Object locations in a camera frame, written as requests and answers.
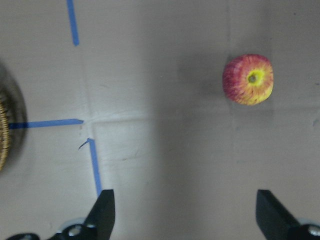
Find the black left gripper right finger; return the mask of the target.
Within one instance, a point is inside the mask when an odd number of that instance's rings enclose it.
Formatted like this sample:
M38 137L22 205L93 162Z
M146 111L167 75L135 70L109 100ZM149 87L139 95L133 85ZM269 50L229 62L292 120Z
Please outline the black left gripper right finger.
M255 220L267 240L318 240L320 225L298 221L267 189L256 194Z

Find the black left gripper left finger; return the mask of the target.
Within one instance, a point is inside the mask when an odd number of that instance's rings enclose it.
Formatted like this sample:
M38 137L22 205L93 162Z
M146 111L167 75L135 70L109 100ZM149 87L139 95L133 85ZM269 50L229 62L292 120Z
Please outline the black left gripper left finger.
M51 240L109 240L116 220L115 195L112 189L102 190L83 223L67 226Z

